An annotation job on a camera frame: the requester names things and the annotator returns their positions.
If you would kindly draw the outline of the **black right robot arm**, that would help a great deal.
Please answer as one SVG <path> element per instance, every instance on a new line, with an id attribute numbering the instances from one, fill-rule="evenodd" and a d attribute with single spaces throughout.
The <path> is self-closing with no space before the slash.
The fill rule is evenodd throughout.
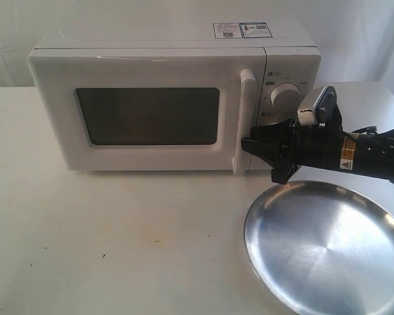
<path id="1" fill-rule="evenodd" d="M 378 134 L 373 127 L 343 130 L 338 106 L 320 105 L 316 121 L 294 119 L 253 127 L 241 140 L 243 151 L 267 162 L 271 180 L 286 184 L 302 166 L 389 180 L 394 184 L 394 129 Z"/>

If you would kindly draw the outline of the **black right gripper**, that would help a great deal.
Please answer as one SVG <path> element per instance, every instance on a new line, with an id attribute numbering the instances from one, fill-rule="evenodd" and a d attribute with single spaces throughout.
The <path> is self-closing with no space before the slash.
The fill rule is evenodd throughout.
<path id="1" fill-rule="evenodd" d="M 342 117 L 336 104 L 318 105 L 297 112 L 298 121 L 287 119 L 270 125 L 252 127 L 241 139 L 243 151 L 277 153 L 289 145 L 292 154 L 276 154 L 271 180 L 286 184 L 300 165 L 316 168 L 338 168 L 343 146 Z"/>

